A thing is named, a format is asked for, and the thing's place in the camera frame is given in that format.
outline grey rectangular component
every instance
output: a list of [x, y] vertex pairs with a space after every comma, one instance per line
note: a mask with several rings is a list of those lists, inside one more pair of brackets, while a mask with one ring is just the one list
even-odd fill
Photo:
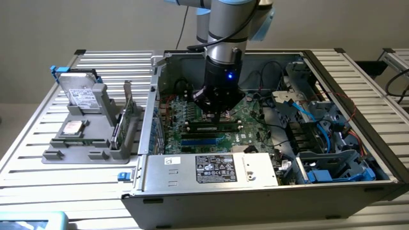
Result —
[[[200, 183], [196, 180], [196, 157], [234, 156], [238, 182]], [[268, 153], [206, 153], [183, 155], [180, 164], [167, 164], [166, 160], [182, 155], [158, 155], [148, 157], [144, 193], [186, 193], [203, 190], [226, 191], [232, 188], [262, 188], [279, 186]]]

